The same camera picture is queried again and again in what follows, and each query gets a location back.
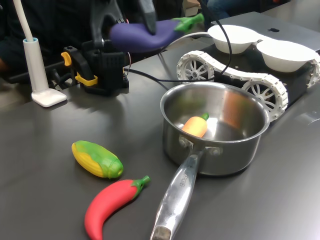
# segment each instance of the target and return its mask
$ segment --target red chili pepper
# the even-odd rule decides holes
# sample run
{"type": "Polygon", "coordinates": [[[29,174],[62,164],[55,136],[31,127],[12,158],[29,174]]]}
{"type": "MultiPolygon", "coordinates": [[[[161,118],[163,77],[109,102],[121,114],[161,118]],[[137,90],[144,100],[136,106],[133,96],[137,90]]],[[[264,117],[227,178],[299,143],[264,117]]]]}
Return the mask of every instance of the red chili pepper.
{"type": "Polygon", "coordinates": [[[90,203],[84,217],[84,227],[92,240],[103,240],[102,228],[107,218],[133,200],[150,178],[117,181],[103,189],[90,203]]]}

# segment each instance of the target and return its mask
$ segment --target white wheel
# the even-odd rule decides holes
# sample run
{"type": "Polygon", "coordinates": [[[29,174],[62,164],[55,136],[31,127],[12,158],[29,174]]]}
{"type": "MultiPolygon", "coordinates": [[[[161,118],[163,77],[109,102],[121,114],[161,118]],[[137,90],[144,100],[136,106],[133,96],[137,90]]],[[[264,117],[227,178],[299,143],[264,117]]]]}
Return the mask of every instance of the white wheel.
{"type": "Polygon", "coordinates": [[[212,57],[203,51],[191,51],[181,57],[176,73],[179,80],[207,80],[214,76],[213,67],[207,61],[212,57]]]}
{"type": "Polygon", "coordinates": [[[255,95],[266,106],[270,121],[279,118],[288,107],[288,93],[283,91],[285,87],[280,81],[272,85],[266,81],[247,81],[242,89],[255,95]]]}

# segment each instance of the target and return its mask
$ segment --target white bowl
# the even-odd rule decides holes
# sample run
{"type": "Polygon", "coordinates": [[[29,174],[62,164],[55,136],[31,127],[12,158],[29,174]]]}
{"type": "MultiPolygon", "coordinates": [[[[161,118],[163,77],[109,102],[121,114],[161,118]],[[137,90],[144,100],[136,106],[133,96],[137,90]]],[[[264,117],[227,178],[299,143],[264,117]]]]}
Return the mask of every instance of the white bowl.
{"type": "Polygon", "coordinates": [[[316,56],[312,49],[291,41],[265,40],[259,42],[256,48],[269,68],[283,73],[297,71],[316,56]]]}
{"type": "MultiPolygon", "coordinates": [[[[232,54],[243,53],[252,43],[259,40],[260,35],[243,26],[222,25],[231,43],[232,54]]],[[[218,25],[212,26],[208,34],[213,38],[216,48],[223,53],[230,53],[226,36],[218,25]]]]}

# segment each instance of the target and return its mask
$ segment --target saucepan handle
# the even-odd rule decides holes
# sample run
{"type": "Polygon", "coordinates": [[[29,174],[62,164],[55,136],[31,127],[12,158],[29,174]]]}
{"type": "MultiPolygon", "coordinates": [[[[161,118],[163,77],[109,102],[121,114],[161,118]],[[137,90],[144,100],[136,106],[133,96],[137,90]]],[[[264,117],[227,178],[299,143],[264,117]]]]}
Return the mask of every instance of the saucepan handle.
{"type": "Polygon", "coordinates": [[[184,215],[194,189],[203,151],[190,151],[176,171],[158,208],[150,240],[172,240],[184,215]]]}

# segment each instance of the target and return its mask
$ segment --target white lamp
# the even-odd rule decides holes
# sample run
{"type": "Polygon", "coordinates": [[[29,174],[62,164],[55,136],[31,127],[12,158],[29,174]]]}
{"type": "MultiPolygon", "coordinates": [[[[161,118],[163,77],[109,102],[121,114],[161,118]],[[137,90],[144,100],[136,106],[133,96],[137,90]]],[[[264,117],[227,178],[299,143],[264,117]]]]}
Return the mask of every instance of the white lamp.
{"type": "Polygon", "coordinates": [[[32,86],[31,97],[33,101],[45,108],[65,101],[67,99],[65,94],[49,88],[39,41],[32,36],[21,0],[13,0],[13,3],[26,37],[23,40],[23,46],[32,86]]]}

